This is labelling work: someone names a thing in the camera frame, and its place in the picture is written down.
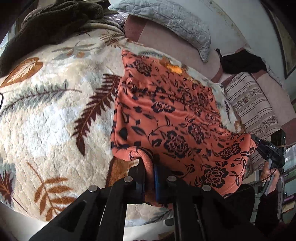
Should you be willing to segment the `person's right hand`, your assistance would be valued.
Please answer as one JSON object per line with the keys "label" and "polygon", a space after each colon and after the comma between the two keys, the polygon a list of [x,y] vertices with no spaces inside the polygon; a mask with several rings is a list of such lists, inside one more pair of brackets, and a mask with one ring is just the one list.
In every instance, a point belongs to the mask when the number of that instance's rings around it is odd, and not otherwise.
{"label": "person's right hand", "polygon": [[260,175],[260,181],[263,184],[263,193],[268,195],[276,190],[278,180],[280,178],[280,172],[278,168],[271,168],[268,161],[264,162],[262,173]]}

